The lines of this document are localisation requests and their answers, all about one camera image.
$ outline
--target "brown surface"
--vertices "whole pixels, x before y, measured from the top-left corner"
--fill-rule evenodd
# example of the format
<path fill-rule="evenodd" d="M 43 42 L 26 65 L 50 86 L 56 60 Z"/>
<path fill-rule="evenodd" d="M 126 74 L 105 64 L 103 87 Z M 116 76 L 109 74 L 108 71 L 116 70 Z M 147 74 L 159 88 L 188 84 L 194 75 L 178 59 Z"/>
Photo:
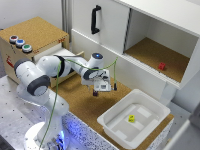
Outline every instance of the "brown surface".
<path fill-rule="evenodd" d="M 41 49 L 61 39 L 68 34 L 40 17 L 35 17 L 25 22 L 0 31 L 0 37 L 9 43 L 9 38 L 17 35 L 19 39 L 24 39 L 26 44 L 30 44 L 33 50 Z"/>
<path fill-rule="evenodd" d="M 119 82 L 117 83 L 117 86 L 118 91 L 101 92 L 98 97 L 94 97 L 92 96 L 92 88 L 88 91 L 86 86 L 81 85 L 81 78 L 76 74 L 59 84 L 58 94 L 69 103 L 70 111 L 73 114 L 117 146 L 120 150 L 123 150 L 121 146 L 104 133 L 102 126 L 97 122 L 99 116 L 131 92 L 131 89 Z M 137 148 L 137 150 L 145 150 L 172 119 L 173 115 L 169 115 Z"/>
<path fill-rule="evenodd" d="M 179 54 L 149 38 L 143 39 L 125 51 L 125 53 L 178 82 L 181 82 L 190 60 L 188 57 L 183 56 L 182 54 Z M 166 64 L 163 71 L 158 69 L 161 62 Z"/>

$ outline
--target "cable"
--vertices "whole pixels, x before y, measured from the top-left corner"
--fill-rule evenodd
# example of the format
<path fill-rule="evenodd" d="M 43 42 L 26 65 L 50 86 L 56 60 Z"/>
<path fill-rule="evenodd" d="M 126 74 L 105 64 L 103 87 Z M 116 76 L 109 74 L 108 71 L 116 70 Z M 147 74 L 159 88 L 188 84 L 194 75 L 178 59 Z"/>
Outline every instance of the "cable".
<path fill-rule="evenodd" d="M 118 59 L 118 57 L 115 59 L 115 61 L 114 61 L 112 64 L 108 65 L 107 67 L 101 68 L 101 69 L 88 68 L 88 67 L 85 67 L 85 66 L 83 66 L 83 65 L 81 65 L 81 64 L 79 64 L 79 63 L 77 63 L 77 62 L 75 62 L 75 61 L 73 61 L 73 60 L 69 60 L 69 59 L 65 59 L 65 61 L 73 62 L 73 63 L 75 63 L 75 64 L 77 64 L 77 65 L 79 65 L 79 66 L 81 66 L 81 67 L 83 67 L 83 68 L 87 68 L 87 69 L 90 69 L 90 70 L 103 70 L 103 69 L 107 69 L 107 68 L 111 67 L 112 65 L 114 65 L 114 82 L 115 82 L 115 85 L 116 85 L 115 66 L 116 66 L 116 63 L 117 63 L 117 59 Z M 41 144 L 40 144 L 39 150 L 40 150 L 40 148 L 41 148 L 41 146 L 42 146 L 42 144 L 43 144 L 43 142 L 44 142 L 44 139 L 45 139 L 45 137 L 46 137 L 46 134 L 47 134 L 47 132 L 48 132 L 48 130 L 49 130 L 49 127 L 50 127 L 50 124 L 51 124 L 51 120 L 52 120 L 52 116 L 53 116 L 53 112 L 54 112 L 54 108 L 55 108 L 55 105 L 56 105 L 56 100 L 57 100 L 57 95 L 58 95 L 58 79 L 59 79 L 60 65 L 61 65 L 61 61 L 60 61 L 59 64 L 58 64 L 58 72 L 57 72 L 57 80 L 56 80 L 56 96 L 55 96 L 55 101 L 54 101 L 54 104 L 53 104 L 53 109 L 52 109 L 52 111 L 51 111 L 51 116 L 50 116 L 50 119 L 49 119 L 49 124 L 48 124 L 48 126 L 47 126 L 47 130 L 46 130 L 46 132 L 45 132 L 45 134 L 44 134 L 44 137 L 43 137 L 43 139 L 42 139 L 42 142 L 41 142 Z"/>

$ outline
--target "box handle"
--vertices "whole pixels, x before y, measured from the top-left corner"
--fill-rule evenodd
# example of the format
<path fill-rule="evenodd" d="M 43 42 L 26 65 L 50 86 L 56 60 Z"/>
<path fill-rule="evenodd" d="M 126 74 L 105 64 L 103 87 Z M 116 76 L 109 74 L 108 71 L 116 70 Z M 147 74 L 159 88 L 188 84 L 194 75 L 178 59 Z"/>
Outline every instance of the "box handle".
<path fill-rule="evenodd" d="M 100 30 L 96 28 L 96 12 L 101 10 L 101 7 L 96 5 L 96 8 L 92 10 L 92 23 L 91 23 L 91 31 L 92 34 L 98 33 Z"/>

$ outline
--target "white plastic bin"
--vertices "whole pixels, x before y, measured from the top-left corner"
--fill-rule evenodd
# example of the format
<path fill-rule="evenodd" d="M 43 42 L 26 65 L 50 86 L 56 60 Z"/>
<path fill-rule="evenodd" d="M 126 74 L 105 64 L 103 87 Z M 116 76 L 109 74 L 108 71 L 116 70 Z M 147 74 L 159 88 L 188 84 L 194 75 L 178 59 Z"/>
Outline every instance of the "white plastic bin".
<path fill-rule="evenodd" d="M 169 108 L 135 89 L 103 113 L 97 121 L 119 145 L 135 149 L 169 113 Z M 128 121 L 129 115 L 135 116 L 134 122 Z"/>

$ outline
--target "wooden shelf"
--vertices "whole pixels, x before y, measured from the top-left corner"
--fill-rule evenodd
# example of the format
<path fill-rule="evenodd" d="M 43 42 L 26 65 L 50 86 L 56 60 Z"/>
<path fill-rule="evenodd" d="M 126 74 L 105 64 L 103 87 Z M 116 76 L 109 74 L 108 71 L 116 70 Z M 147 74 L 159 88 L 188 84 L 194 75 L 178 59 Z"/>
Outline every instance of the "wooden shelf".
<path fill-rule="evenodd" d="M 149 38 L 144 38 L 125 53 L 178 82 L 181 82 L 190 60 Z M 161 62 L 166 64 L 164 70 L 158 69 Z"/>

